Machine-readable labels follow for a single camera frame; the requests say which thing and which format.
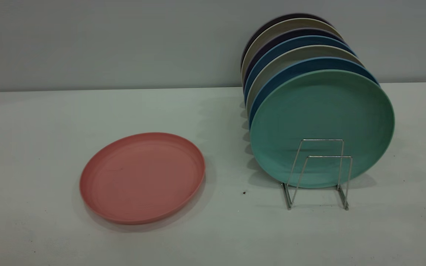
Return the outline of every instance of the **metal plate stand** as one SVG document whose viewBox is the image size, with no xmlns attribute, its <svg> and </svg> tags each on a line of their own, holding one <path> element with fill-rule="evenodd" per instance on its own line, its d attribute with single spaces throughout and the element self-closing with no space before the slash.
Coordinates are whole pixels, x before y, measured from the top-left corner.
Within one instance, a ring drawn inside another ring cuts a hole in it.
<svg viewBox="0 0 426 266">
<path fill-rule="evenodd" d="M 290 177 L 294 173 L 295 163 L 297 162 L 297 158 L 298 158 L 299 153 L 300 153 L 301 145 L 304 141 L 339 141 L 339 142 L 341 142 L 341 155 L 308 155 L 305 159 L 305 162 L 303 163 L 302 171 L 300 173 L 299 180 L 297 182 L 297 186 L 295 187 L 294 195 L 293 195 L 292 199 L 290 199 L 290 194 L 289 194 Z M 345 148 L 345 142 L 341 139 L 303 139 L 303 140 L 301 140 L 299 148 L 297 150 L 297 154 L 295 155 L 294 163 L 292 164 L 292 169 L 290 171 L 290 175 L 289 175 L 289 179 L 287 180 L 287 184 L 282 183 L 282 189 L 284 190 L 285 202 L 287 204 L 288 210 L 292 209 L 292 206 L 294 205 L 295 196 L 297 195 L 297 191 L 298 191 L 299 186 L 300 186 L 300 181 L 302 179 L 303 172 L 305 171 L 308 159 L 310 159 L 310 158 L 339 158 L 338 184 L 336 185 L 336 190 L 338 190 L 338 193 L 340 195 L 341 201 L 343 203 L 343 208 L 345 210 L 349 210 L 348 188 L 349 188 L 349 180 L 351 178 L 351 169 L 353 168 L 353 157 L 343 155 L 344 148 Z M 341 166 L 343 164 L 343 158 L 349 159 L 349 170 L 348 170 L 348 181 L 346 182 L 346 192 L 343 192 L 343 187 L 341 187 L 341 182 L 340 182 L 341 181 Z"/>
</svg>

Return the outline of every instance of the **white table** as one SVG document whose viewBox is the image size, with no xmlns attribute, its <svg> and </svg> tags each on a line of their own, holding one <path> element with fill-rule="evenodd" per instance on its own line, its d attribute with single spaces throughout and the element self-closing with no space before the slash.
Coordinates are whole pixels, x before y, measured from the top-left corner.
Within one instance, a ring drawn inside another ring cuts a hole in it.
<svg viewBox="0 0 426 266">
<path fill-rule="evenodd" d="M 352 180 L 349 211 L 333 190 L 301 190 L 286 209 L 253 159 L 240 88 L 2 92 L 0 266 L 426 266 L 426 83 L 382 86 L 395 135 Z M 110 224 L 84 206 L 81 171 L 142 132 L 195 143 L 206 183 L 173 217 Z"/>
</svg>

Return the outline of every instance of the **wall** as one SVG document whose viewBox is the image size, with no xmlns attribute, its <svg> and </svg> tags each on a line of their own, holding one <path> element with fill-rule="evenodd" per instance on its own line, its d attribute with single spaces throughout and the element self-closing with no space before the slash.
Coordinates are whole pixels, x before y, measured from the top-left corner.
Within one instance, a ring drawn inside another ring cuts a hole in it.
<svg viewBox="0 0 426 266">
<path fill-rule="evenodd" d="M 426 81 L 426 1 L 0 0 L 0 91 L 238 86 L 263 23 L 330 21 L 380 82 Z"/>
</svg>

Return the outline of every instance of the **plate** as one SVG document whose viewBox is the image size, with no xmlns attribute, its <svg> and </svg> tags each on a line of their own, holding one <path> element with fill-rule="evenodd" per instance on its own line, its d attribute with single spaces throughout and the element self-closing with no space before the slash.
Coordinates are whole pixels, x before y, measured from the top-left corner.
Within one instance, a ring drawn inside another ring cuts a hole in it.
<svg viewBox="0 0 426 266">
<path fill-rule="evenodd" d="M 332 47 L 330 45 L 308 45 L 305 47 L 299 47 L 285 52 L 272 60 L 269 64 L 262 68 L 253 82 L 246 83 L 244 86 L 244 103 L 246 106 L 248 101 L 252 103 L 254 100 L 253 97 L 257 95 L 257 92 L 262 88 L 262 86 L 264 86 L 265 83 L 275 74 L 279 73 L 286 67 L 305 59 L 326 56 L 347 59 L 363 66 L 362 62 L 355 55 L 338 47 Z"/>
<path fill-rule="evenodd" d="M 297 32 L 307 32 L 307 34 L 303 34 L 300 37 L 294 37 L 290 38 L 289 33 L 282 34 L 280 36 L 277 36 L 274 38 L 274 40 L 271 40 L 268 42 L 264 47 L 259 49 L 257 54 L 254 55 L 250 65 L 246 69 L 245 74 L 245 80 L 243 81 L 243 91 L 250 88 L 252 81 L 257 77 L 259 72 L 264 68 L 267 64 L 269 64 L 272 60 L 274 60 L 276 57 L 280 56 L 281 54 L 284 54 L 285 52 L 288 52 L 292 49 L 296 49 L 298 47 L 304 47 L 307 45 L 314 45 L 314 44 L 322 44 L 322 45 L 330 45 L 333 47 L 338 47 L 341 49 L 344 49 L 354 55 L 356 55 L 348 45 L 346 45 L 344 42 L 341 42 L 338 37 L 335 35 L 332 35 L 331 33 L 328 33 L 324 30 L 316 30 L 316 29 L 299 29 L 292 31 L 292 33 Z M 309 34 L 309 31 L 317 32 L 318 35 Z"/>
<path fill-rule="evenodd" d="M 262 27 L 260 27 L 260 28 L 259 28 L 256 32 L 254 32 L 254 34 L 251 36 L 251 38 L 249 39 L 249 41 L 247 41 L 247 44 L 246 44 L 246 46 L 244 47 L 244 50 L 243 50 L 243 53 L 242 53 L 242 56 L 241 56 L 241 64 L 242 64 L 242 62 L 243 62 L 244 55 L 246 54 L 247 49 L 249 49 L 249 47 L 251 46 L 252 42 L 254 42 L 254 40 L 255 40 L 255 39 L 256 39 L 256 38 L 257 38 L 257 37 L 258 37 L 258 36 L 259 36 L 262 32 L 264 32 L 265 30 L 267 30 L 269 27 L 271 27 L 271 26 L 273 26 L 273 25 L 275 25 L 275 24 L 277 24 L 277 23 L 279 23 L 279 22 L 282 22 L 282 21 L 284 21 L 284 20 L 291 20 L 291 19 L 293 19 L 293 18 L 300 18 L 300 17 L 302 17 L 302 18 L 312 18 L 312 19 L 314 19 L 314 20 L 319 20 L 319 21 L 325 22 L 326 24 L 328 24 L 328 25 L 330 25 L 330 26 L 333 26 L 333 25 L 331 25 L 331 23 L 330 23 L 330 22 L 328 22 L 328 21 L 324 20 L 323 18 L 318 17 L 318 16 L 316 16 L 316 15 L 307 14 L 307 13 L 294 13 L 294 14 L 287 14 L 287 15 L 283 15 L 283 16 L 280 16 L 280 17 L 274 18 L 273 20 L 271 20 L 271 21 L 267 22 L 266 24 L 262 25 Z"/>
<path fill-rule="evenodd" d="M 317 28 L 326 30 L 327 32 L 333 33 L 334 35 L 343 39 L 343 37 L 341 37 L 335 28 L 319 20 L 314 20 L 312 18 L 293 18 L 291 20 L 284 20 L 262 32 L 247 49 L 241 66 L 242 79 L 244 79 L 246 68 L 251 62 L 252 57 L 264 44 L 281 35 L 282 33 L 301 28 Z"/>
<path fill-rule="evenodd" d="M 205 162 L 190 141 L 143 133 L 102 148 L 85 166 L 80 193 L 93 212 L 119 224 L 146 224 L 181 209 L 200 187 Z"/>
<path fill-rule="evenodd" d="M 264 86 L 262 86 L 259 91 L 250 90 L 247 96 L 246 103 L 246 113 L 249 117 L 249 126 L 252 124 L 252 120 L 256 114 L 257 109 L 262 104 L 264 99 L 271 92 L 274 91 L 277 87 L 281 86 L 284 82 L 297 77 L 301 74 L 307 72 L 312 72 L 316 70 L 323 69 L 341 69 L 346 71 L 351 71 L 357 74 L 360 74 L 368 79 L 372 80 L 374 83 L 379 85 L 377 80 L 369 73 L 364 67 L 350 60 L 337 58 L 337 57 L 315 57 L 311 59 L 306 59 L 295 63 L 291 66 L 286 67 L 284 70 L 275 74 L 271 79 L 269 79 Z"/>
<path fill-rule="evenodd" d="M 302 139 L 343 139 L 344 154 L 353 157 L 354 178 L 384 154 L 394 123 L 389 98 L 372 80 L 350 71 L 313 71 L 287 81 L 264 100 L 251 126 L 251 147 L 262 169 L 286 183 Z M 341 143 L 303 143 L 290 184 L 297 184 L 307 155 L 339 155 L 340 150 Z M 336 185 L 338 167 L 336 159 L 310 159 L 300 187 Z M 343 160 L 341 183 L 348 167 L 349 160 Z"/>
</svg>

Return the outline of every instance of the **green plate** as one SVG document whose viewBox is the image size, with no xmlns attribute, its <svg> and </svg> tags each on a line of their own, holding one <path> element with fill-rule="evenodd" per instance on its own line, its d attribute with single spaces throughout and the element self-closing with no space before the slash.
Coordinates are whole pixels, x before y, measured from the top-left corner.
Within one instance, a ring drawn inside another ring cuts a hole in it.
<svg viewBox="0 0 426 266">
<path fill-rule="evenodd" d="M 287 182 L 302 139 L 343 139 L 353 157 L 351 178 L 374 165 L 394 132 L 392 104 L 379 85 L 349 71 L 326 69 L 295 77 L 261 104 L 252 121 L 251 147 L 269 175 Z M 307 155 L 339 155 L 341 143 L 304 142 L 290 179 L 296 185 Z M 341 182 L 348 177 L 343 159 Z M 339 159 L 312 158 L 300 187 L 331 187 L 338 181 Z"/>
</svg>

